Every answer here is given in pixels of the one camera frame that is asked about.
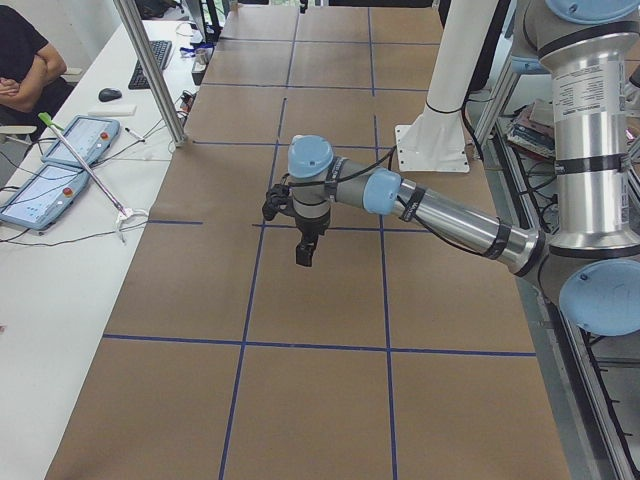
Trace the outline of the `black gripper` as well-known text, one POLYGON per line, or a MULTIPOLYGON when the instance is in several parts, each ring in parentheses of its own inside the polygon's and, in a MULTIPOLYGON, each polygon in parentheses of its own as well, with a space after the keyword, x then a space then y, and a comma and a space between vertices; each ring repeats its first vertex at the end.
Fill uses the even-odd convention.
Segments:
POLYGON ((320 235, 324 235, 330 226, 330 215, 324 214, 315 218, 297 215, 295 224, 302 235, 295 250, 296 264, 299 266, 311 266, 317 247, 317 239, 320 235))

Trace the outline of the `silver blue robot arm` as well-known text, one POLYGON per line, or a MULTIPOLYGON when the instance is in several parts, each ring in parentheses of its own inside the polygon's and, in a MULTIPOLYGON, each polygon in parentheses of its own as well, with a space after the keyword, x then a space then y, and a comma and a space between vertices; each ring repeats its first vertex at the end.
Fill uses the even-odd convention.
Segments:
POLYGON ((444 26, 425 108, 398 127, 391 155, 361 165, 317 135, 295 136, 279 212, 301 239, 295 261, 310 266, 331 208, 341 203, 424 228, 465 253, 503 264, 573 325, 594 335, 639 328, 639 236, 629 223, 625 60, 639 38, 635 1, 519 1, 514 47, 551 79, 554 157, 546 180, 525 182, 527 158, 501 136, 502 121, 476 127, 488 211, 433 188, 436 177, 470 172, 463 151, 447 152, 466 109, 470 73, 489 31, 489 1, 455 1, 444 26))

